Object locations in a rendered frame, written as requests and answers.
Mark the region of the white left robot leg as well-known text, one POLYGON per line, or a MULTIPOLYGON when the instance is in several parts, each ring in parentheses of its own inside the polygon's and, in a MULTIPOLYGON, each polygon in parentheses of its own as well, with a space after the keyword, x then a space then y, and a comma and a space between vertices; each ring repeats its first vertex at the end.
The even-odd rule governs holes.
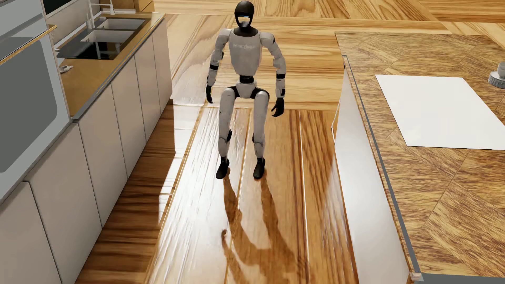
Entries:
POLYGON ((268 112, 269 93, 256 87, 254 89, 254 132, 253 142, 257 158, 253 176, 261 179, 265 171, 264 151, 265 151, 265 122, 268 112))

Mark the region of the white robot leg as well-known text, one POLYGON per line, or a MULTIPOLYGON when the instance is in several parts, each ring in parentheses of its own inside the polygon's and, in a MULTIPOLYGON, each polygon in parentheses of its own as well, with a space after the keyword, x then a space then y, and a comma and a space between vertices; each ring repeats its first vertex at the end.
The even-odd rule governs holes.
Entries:
POLYGON ((229 167, 227 155, 231 139, 230 122, 235 99, 235 89, 232 87, 225 88, 221 95, 219 106, 218 152, 221 162, 216 173, 217 179, 223 179, 226 176, 229 167))
POLYGON ((265 171, 264 151, 265 151, 265 122, 268 112, 269 93, 256 87, 254 89, 254 132, 253 142, 257 158, 253 176, 261 179, 265 171))

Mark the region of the white right robot leg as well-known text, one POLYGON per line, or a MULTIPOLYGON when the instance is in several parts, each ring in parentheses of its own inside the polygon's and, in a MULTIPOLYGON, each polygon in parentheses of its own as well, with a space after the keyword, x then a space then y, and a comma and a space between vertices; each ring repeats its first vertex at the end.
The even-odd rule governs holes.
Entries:
POLYGON ((217 179, 223 179, 226 176, 229 167, 227 155, 231 139, 230 122, 235 99, 235 89, 232 87, 225 88, 221 95, 219 106, 218 152, 221 162, 216 173, 217 179))

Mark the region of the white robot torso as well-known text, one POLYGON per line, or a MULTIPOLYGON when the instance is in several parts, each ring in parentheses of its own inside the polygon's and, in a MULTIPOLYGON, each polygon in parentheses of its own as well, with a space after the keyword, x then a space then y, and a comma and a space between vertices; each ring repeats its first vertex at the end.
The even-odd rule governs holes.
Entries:
POLYGON ((233 90, 237 98, 255 99, 259 92, 263 92, 269 98, 269 93, 258 88, 254 79, 261 62, 260 33, 257 32, 254 36, 240 36, 234 33, 234 29, 226 29, 226 31, 229 33, 231 63, 235 73, 239 75, 236 85, 228 88, 233 90))

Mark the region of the black robot head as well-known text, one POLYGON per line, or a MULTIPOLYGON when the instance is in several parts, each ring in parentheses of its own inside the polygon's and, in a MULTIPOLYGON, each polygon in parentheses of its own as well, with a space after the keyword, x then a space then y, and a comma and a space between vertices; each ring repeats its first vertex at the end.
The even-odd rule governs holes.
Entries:
POLYGON ((255 6, 250 1, 243 0, 237 4, 234 16, 239 29, 251 28, 254 12, 255 6))

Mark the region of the beige kitchen counter cabinets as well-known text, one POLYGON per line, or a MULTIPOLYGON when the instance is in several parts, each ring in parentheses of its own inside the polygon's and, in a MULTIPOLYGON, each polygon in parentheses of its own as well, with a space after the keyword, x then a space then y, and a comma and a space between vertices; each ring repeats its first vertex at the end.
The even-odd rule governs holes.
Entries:
POLYGON ((148 21, 113 60, 54 50, 70 122, 0 204, 0 284, 76 282, 172 94, 166 14, 105 18, 148 21))

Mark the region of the black double kitchen sink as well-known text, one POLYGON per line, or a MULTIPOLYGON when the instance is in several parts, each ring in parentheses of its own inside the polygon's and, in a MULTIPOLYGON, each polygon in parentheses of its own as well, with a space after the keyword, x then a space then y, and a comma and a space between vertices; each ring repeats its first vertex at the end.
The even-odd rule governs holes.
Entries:
POLYGON ((64 43, 57 58, 113 60, 147 24, 140 18, 105 18, 96 29, 84 29, 64 43))

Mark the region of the white kitchen faucet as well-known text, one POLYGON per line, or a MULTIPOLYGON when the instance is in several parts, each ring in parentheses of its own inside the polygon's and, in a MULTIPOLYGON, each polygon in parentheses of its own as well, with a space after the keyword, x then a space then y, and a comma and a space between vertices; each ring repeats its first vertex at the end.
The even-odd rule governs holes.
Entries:
POLYGON ((90 15, 90 18, 91 18, 91 27, 92 29, 95 29, 95 17, 94 17, 94 13, 92 11, 92 6, 109 6, 109 14, 110 15, 115 15, 115 10, 114 10, 114 6, 112 4, 112 0, 110 0, 110 3, 107 4, 107 3, 91 3, 90 0, 88 0, 88 7, 89 7, 89 15, 90 15))

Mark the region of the white flat cooktop panel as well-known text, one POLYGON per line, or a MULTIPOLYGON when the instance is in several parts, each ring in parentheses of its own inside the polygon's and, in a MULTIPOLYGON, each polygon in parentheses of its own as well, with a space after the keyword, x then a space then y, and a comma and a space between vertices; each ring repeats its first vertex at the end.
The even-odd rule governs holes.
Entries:
POLYGON ((505 151, 505 125, 464 78, 375 76, 407 146, 505 151))

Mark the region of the wooden-top kitchen island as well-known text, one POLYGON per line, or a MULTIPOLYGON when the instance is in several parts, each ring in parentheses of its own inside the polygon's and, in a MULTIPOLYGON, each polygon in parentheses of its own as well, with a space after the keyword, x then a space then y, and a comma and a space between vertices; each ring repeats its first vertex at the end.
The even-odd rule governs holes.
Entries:
POLYGON ((505 284, 505 151, 407 146, 376 79, 458 77, 505 123, 487 36, 336 32, 335 152, 361 284, 505 284))

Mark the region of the grey built-in oven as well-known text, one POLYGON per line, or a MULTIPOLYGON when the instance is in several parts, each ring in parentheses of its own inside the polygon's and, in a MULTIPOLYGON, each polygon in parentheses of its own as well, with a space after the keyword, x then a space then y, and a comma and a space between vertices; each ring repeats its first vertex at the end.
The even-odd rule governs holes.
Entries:
POLYGON ((70 123, 42 0, 0 0, 0 204, 70 123))

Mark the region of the grey stack of plates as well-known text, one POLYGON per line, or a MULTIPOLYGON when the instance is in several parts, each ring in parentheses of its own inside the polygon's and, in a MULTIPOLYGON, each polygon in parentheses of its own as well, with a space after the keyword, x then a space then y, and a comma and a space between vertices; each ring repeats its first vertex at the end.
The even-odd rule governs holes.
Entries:
POLYGON ((495 87, 505 89, 505 62, 500 62, 497 70, 489 74, 488 82, 495 87))

